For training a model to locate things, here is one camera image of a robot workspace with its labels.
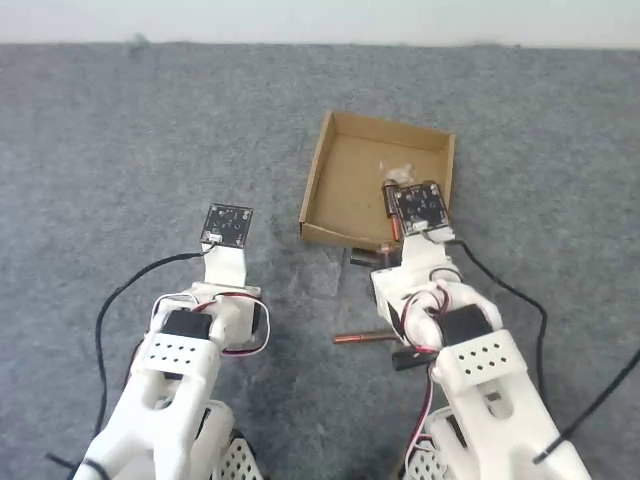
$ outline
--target black wire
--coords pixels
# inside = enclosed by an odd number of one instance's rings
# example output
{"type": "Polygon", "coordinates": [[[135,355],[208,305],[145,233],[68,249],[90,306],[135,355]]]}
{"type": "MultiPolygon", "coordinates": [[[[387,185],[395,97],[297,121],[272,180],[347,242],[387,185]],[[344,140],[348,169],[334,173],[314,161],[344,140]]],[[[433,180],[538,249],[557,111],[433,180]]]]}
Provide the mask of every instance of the black wire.
{"type": "Polygon", "coordinates": [[[512,287],[508,283],[504,282],[497,275],[495,275],[491,270],[485,267],[480,262],[480,260],[476,258],[476,256],[473,254],[469,246],[463,240],[449,240],[446,243],[449,245],[459,245],[460,247],[462,247],[464,252],[467,254],[467,257],[469,257],[469,260],[471,260],[480,270],[482,270],[482,272],[484,272],[484,274],[487,277],[489,277],[491,280],[493,280],[493,282],[497,283],[505,290],[514,294],[516,297],[521,298],[528,304],[532,305],[533,307],[536,308],[536,310],[538,310],[538,312],[540,312],[540,330],[538,332],[538,339],[536,342],[536,373],[538,376],[538,390],[540,391],[540,398],[542,399],[542,402],[547,407],[547,410],[549,410],[549,404],[547,402],[547,388],[545,386],[545,380],[544,380],[544,365],[543,365],[543,344],[544,344],[544,336],[547,333],[547,320],[548,320],[547,311],[536,300],[522,293],[517,288],[512,287]]]}
{"type": "MultiPolygon", "coordinates": [[[[105,366],[104,366],[104,352],[102,349],[102,324],[104,322],[104,317],[107,313],[107,310],[109,310],[109,307],[111,306],[111,304],[113,303],[113,301],[122,293],[124,292],[127,288],[129,288],[133,283],[135,283],[140,277],[143,277],[144,275],[146,275],[147,273],[149,273],[151,270],[154,270],[158,267],[161,267],[163,265],[166,265],[168,263],[172,263],[172,262],[177,262],[180,260],[189,260],[192,258],[197,258],[197,257],[202,257],[204,255],[206,255],[207,253],[209,253],[211,250],[213,250],[215,246],[212,246],[211,248],[209,248],[208,250],[202,251],[202,252],[196,252],[196,253],[180,253],[178,255],[173,255],[171,257],[166,257],[163,258],[161,260],[158,260],[156,262],[153,262],[149,265],[147,265],[146,267],[144,267],[142,270],[140,270],[138,273],[136,273],[133,277],[131,277],[129,280],[127,280],[125,283],[123,283],[122,285],[120,285],[118,288],[116,288],[113,293],[111,295],[109,295],[109,297],[105,300],[104,304],[102,305],[102,308],[100,309],[100,312],[98,313],[98,317],[96,318],[96,326],[95,326],[95,346],[96,346],[96,359],[97,359],[97,363],[98,363],[98,372],[99,372],[99,376],[100,376],[100,384],[101,384],[101,388],[102,388],[102,393],[100,395],[100,407],[98,409],[98,415],[96,418],[96,422],[93,428],[93,436],[92,439],[97,437],[98,434],[100,433],[100,431],[102,430],[102,424],[104,423],[104,417],[105,417],[105,412],[107,409],[107,372],[105,370],[105,366]]],[[[45,454],[45,457],[51,461],[53,461],[54,463],[56,463],[57,465],[67,468],[69,470],[71,470],[71,476],[73,476],[73,474],[75,473],[75,470],[78,468],[77,464],[74,464],[68,460],[64,460],[62,458],[60,458],[59,456],[52,454],[52,453],[47,453],[45,454]]]]}
{"type": "Polygon", "coordinates": [[[589,418],[593,412],[595,412],[600,405],[602,405],[607,398],[611,396],[611,394],[615,391],[616,388],[620,386],[620,384],[624,381],[624,379],[631,373],[631,371],[638,365],[640,361],[640,349],[638,349],[635,355],[629,360],[629,362],[620,370],[616,378],[607,385],[607,387],[602,391],[600,395],[593,401],[591,405],[587,407],[587,409],[582,412],[582,414],[576,418],[571,425],[565,428],[558,438],[556,438],[545,450],[533,459],[534,464],[539,464],[544,461],[551,453],[560,446],[562,442],[568,440],[573,433],[582,425],[587,418],[589,418]]]}

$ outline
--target cardboard box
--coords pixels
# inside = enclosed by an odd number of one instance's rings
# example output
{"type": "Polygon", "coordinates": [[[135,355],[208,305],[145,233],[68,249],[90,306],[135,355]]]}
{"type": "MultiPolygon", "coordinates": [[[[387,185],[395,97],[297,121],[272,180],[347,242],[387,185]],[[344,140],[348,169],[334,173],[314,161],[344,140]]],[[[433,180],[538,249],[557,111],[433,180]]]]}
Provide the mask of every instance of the cardboard box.
{"type": "Polygon", "coordinates": [[[408,165],[407,183],[437,182],[450,209],[454,142],[441,130],[328,112],[300,211],[302,239],[367,250],[391,242],[382,182],[408,165]]]}

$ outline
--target circuit board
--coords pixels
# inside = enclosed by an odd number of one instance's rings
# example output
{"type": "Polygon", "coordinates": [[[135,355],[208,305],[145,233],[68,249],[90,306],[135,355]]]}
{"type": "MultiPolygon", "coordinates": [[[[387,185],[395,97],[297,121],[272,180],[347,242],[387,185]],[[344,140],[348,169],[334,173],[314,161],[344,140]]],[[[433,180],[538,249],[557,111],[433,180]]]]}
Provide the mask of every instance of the circuit board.
{"type": "Polygon", "coordinates": [[[449,225],[447,209],[435,182],[401,188],[396,193],[396,203],[406,236],[449,225]]]}
{"type": "Polygon", "coordinates": [[[251,224],[252,208],[212,203],[200,242],[207,245],[244,248],[251,224]]]}

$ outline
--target robotic arm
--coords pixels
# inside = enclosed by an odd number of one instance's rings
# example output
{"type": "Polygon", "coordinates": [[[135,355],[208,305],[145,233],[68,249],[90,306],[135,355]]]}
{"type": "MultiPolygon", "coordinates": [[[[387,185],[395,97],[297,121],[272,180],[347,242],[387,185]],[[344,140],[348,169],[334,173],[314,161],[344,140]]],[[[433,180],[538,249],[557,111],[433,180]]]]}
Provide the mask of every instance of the robotic arm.
{"type": "Polygon", "coordinates": [[[534,464],[559,432],[498,308],[462,283],[446,254],[455,237],[437,185],[393,194],[406,237],[400,264],[371,273],[378,313],[415,355],[435,357],[404,478],[591,478],[569,442],[534,464]],[[428,415],[432,382],[449,405],[428,415]]]}
{"type": "Polygon", "coordinates": [[[258,353],[269,339],[260,289],[245,286],[243,247],[251,214],[211,206],[201,239],[205,281],[156,301],[127,384],[76,479],[216,480],[225,473],[262,478],[246,440],[233,430],[231,409],[209,400],[220,357],[258,353]],[[265,340],[235,348],[252,341],[260,309],[265,340]]]}

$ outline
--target white wall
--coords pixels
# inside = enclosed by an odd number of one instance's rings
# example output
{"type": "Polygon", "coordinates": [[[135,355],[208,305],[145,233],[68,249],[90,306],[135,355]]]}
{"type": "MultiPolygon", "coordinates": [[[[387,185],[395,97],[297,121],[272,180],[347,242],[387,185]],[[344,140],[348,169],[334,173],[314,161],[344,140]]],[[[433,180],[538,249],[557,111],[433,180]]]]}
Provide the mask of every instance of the white wall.
{"type": "Polygon", "coordinates": [[[0,0],[0,42],[640,48],[640,0],[0,0]]]}

